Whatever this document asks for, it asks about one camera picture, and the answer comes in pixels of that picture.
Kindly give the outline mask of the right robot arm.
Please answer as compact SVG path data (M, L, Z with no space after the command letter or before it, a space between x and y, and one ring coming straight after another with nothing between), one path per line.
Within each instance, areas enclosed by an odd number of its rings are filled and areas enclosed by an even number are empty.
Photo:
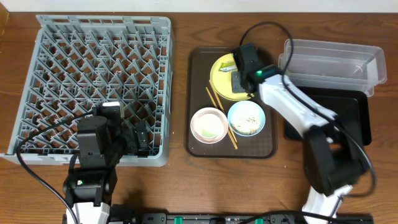
M372 168L361 135L350 122L298 89L277 66L266 65L253 44L232 51L240 85L258 93L302 137L303 165L310 184L301 215L306 223L337 223L336 212L358 179Z

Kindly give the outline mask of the light blue bowl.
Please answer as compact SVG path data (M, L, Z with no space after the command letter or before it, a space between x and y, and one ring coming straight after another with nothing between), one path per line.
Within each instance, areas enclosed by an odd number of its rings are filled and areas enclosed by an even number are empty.
M233 132L250 137L259 134L266 124L264 110L253 101L239 101L228 110L227 119Z

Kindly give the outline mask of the green snack wrapper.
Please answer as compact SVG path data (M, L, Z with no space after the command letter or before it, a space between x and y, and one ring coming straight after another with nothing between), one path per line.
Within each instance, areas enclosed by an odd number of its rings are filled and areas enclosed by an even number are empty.
M233 71L236 69L237 69L237 66L234 62L222 62L219 67L219 71L221 71L221 72L230 72L230 71Z

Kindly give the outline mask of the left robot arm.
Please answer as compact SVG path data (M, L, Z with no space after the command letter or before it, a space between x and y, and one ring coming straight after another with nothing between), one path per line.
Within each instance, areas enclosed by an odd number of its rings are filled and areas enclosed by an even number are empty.
M147 157L149 140L142 122L122 127L124 106L107 102L93 108L92 116L78 122L79 153L72 156L63 184L69 208L64 223L135 223L128 205L113 205L116 165L125 154Z

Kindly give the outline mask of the food scraps rice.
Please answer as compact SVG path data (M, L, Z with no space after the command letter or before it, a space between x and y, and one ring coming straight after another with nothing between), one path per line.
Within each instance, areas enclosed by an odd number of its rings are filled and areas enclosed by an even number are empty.
M232 128L239 134L252 135L261 127L260 117L257 113L236 113L232 117Z

